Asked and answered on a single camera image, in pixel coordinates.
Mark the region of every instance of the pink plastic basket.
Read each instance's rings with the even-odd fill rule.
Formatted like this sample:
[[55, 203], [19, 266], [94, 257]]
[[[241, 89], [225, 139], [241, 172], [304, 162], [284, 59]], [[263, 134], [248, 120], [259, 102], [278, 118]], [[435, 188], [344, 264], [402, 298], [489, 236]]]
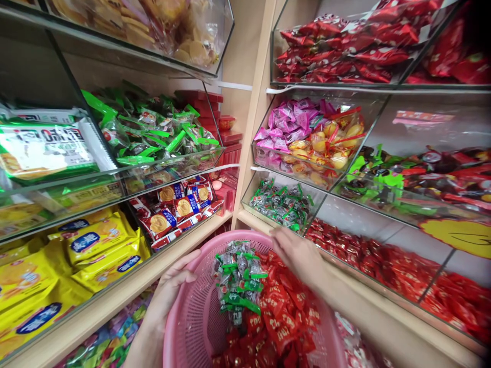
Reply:
[[[251, 230], [223, 233], [203, 245], [200, 257], [187, 267], [198, 279], [181, 287], [167, 319], [164, 368], [211, 367], [211, 357], [227, 348], [228, 315], [219, 312], [216, 281], [211, 273], [215, 255], [223, 253], [233, 240], [248, 240], [260, 253], [267, 253], [273, 246], [268, 236]], [[317, 350], [309, 354], [310, 366], [344, 368], [346, 360], [333, 312], [324, 302], [315, 303], [321, 325], [314, 334]]]

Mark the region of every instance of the price tag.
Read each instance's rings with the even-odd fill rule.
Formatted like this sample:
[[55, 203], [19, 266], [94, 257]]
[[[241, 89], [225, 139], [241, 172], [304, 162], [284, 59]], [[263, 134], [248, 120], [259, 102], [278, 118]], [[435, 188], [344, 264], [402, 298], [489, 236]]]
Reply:
[[451, 247], [491, 259], [491, 226], [472, 221], [430, 219], [420, 222], [419, 228]]

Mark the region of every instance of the finger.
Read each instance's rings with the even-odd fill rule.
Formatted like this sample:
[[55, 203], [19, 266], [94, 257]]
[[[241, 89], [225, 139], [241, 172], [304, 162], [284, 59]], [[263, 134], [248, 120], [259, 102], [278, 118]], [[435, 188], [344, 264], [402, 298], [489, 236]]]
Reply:
[[196, 281], [198, 276], [193, 274], [190, 270], [184, 270], [176, 274], [174, 277], [172, 277], [166, 285], [170, 287], [178, 287], [182, 285], [183, 283], [191, 283], [193, 281]]
[[177, 275], [186, 265], [192, 261], [194, 261], [196, 258], [199, 257], [201, 254], [201, 249], [196, 249], [192, 251], [190, 254], [182, 257], [181, 259], [177, 260], [172, 266], [169, 267], [167, 271], [163, 274], [163, 276], [160, 279], [160, 283], [166, 282], [166, 280], [170, 279], [171, 277]]
[[290, 268], [291, 262], [288, 256], [285, 254], [285, 252], [281, 249], [280, 245], [278, 244], [278, 241], [276, 238], [272, 238], [273, 241], [273, 250], [276, 252], [277, 255], [280, 256], [281, 260], [285, 265], [287, 265], [288, 268]]
[[289, 258], [292, 257], [294, 248], [291, 235], [290, 231], [284, 228], [275, 232], [275, 239], [278, 242], [278, 245]]

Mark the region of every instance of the snack package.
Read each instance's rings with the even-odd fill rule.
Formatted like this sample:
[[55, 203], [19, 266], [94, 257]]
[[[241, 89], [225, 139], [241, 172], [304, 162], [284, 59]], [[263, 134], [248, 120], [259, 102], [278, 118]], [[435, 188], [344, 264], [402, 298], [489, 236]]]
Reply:
[[7, 177], [32, 185], [98, 172], [78, 124], [0, 121], [0, 165]]
[[86, 180], [83, 185], [75, 182], [48, 188], [42, 192], [42, 195], [74, 213], [121, 198], [123, 191], [119, 181], [115, 180], [112, 175], [105, 175]]
[[2, 245], [0, 248], [0, 266], [17, 261], [39, 251], [44, 244], [40, 238], [34, 238], [28, 242], [17, 239]]
[[64, 223], [63, 225], [57, 226], [53, 229], [56, 232], [69, 232], [73, 230], [78, 230], [93, 225], [97, 222], [101, 222], [111, 217], [112, 214], [113, 214], [113, 209], [111, 207], [106, 207], [94, 213], [85, 215], [84, 217], [80, 217], [78, 219]]
[[24, 254], [40, 250], [0, 266], [0, 311], [46, 289], [60, 275], [70, 273], [59, 242], [42, 247], [42, 241], [35, 238], [26, 246]]
[[70, 263], [76, 265], [78, 262], [97, 256], [106, 249], [135, 236], [126, 217], [120, 212], [115, 212], [101, 222], [75, 231], [50, 234], [48, 238], [50, 240], [62, 239]]
[[67, 278], [58, 278], [44, 291], [2, 313], [0, 359], [56, 323], [92, 294]]
[[140, 230], [138, 230], [135, 238], [128, 239], [128, 242], [120, 246], [115, 245], [104, 255], [88, 264], [79, 264], [78, 267], [82, 269], [72, 278], [91, 292], [96, 293], [149, 257], [150, 252], [145, 238], [140, 236]]

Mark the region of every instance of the red wrapped candy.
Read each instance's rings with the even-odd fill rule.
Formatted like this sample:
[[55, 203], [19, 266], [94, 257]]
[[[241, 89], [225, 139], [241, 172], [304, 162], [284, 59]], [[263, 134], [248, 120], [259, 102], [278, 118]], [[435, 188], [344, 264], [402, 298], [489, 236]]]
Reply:
[[367, 64], [394, 65], [409, 59], [409, 54], [403, 49], [383, 47], [354, 55], [354, 58]]

